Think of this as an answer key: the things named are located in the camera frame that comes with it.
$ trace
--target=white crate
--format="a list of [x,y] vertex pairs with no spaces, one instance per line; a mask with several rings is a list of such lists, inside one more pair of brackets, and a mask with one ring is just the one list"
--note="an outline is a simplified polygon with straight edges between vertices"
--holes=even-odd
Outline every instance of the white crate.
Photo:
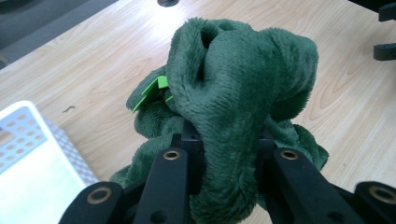
[[0,223],[57,223],[96,177],[31,102],[0,111]]

